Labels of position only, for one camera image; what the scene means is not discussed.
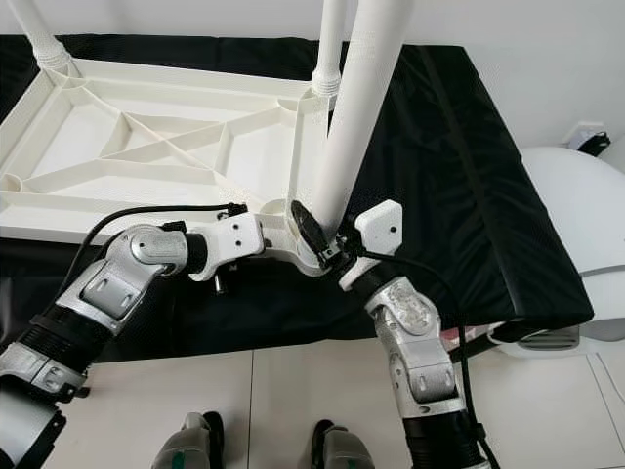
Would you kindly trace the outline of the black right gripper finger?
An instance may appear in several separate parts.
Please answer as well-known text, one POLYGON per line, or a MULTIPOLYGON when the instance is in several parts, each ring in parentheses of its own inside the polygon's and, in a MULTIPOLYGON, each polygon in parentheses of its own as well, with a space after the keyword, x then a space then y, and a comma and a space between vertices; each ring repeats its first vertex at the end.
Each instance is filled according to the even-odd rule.
POLYGON ((290 216, 301 240, 316 256, 318 263, 330 263, 338 255, 338 246, 303 202, 290 202, 290 216))

